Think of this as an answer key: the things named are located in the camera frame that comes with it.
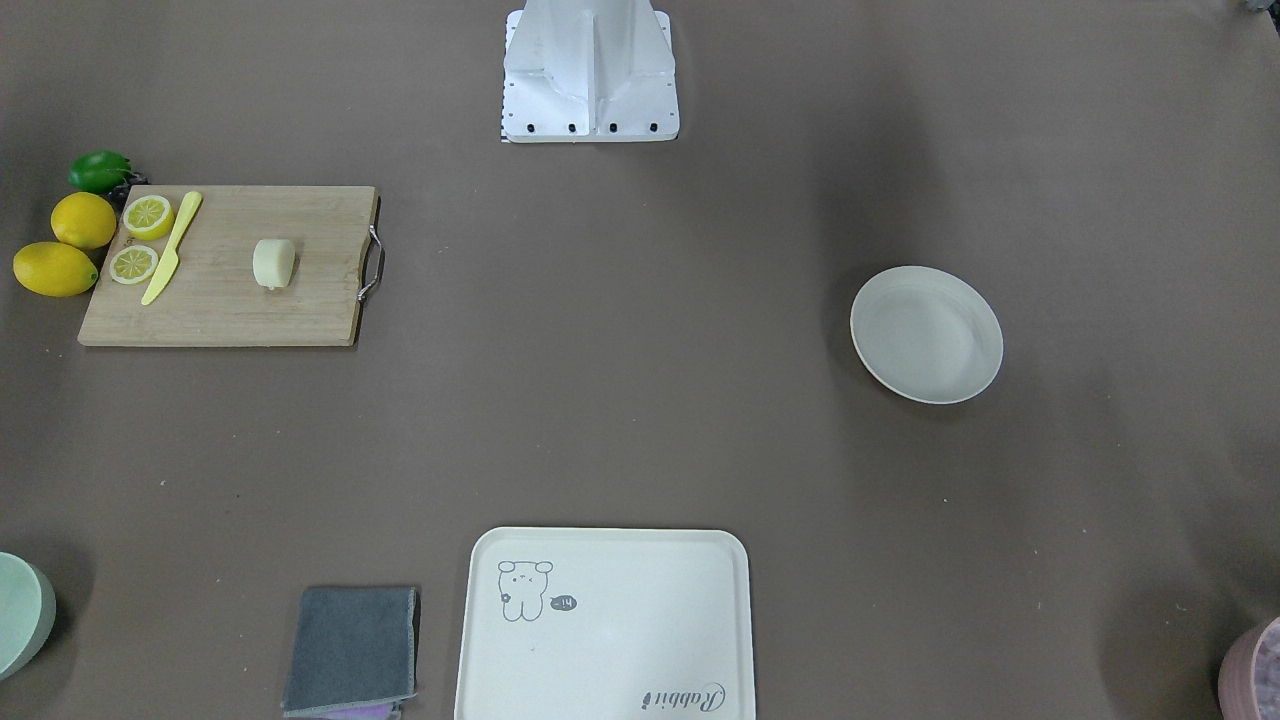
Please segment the folded cloth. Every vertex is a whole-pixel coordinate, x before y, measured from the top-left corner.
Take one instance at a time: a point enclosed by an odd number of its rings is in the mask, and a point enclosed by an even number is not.
[[[416,588],[307,588],[298,603],[285,717],[399,717],[413,697]]]

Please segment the green lime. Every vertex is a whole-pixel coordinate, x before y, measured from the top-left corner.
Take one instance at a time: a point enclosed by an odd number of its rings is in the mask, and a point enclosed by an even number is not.
[[[124,155],[99,150],[77,158],[67,179],[84,192],[102,195],[124,182],[132,172],[129,159]]]

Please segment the lemon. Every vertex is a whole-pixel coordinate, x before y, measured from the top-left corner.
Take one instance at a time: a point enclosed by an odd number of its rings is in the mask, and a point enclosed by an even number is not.
[[[115,234],[115,210],[91,192],[73,192],[58,201],[49,224],[59,242],[81,250],[102,247]]]
[[[138,284],[151,277],[160,258],[145,245],[131,245],[115,254],[108,264],[111,279],[122,284]]]
[[[61,242],[32,242],[13,256],[22,287],[50,297],[70,297],[93,287],[97,268],[82,250]]]
[[[173,229],[173,206],[159,195],[143,195],[124,209],[124,229],[138,240],[160,240]]]

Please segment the sliced lemon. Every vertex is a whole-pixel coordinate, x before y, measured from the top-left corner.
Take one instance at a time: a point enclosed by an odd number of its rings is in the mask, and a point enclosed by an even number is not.
[[[156,272],[159,255],[145,245],[131,245],[111,258],[108,265],[111,279],[123,284],[138,284]]]
[[[173,206],[160,195],[143,195],[124,209],[124,229],[138,240],[160,240],[173,229]]]

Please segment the green bowl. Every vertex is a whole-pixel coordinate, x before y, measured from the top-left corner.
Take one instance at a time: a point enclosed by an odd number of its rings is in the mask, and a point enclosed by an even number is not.
[[[49,578],[26,560],[0,552],[0,680],[40,651],[52,626]]]

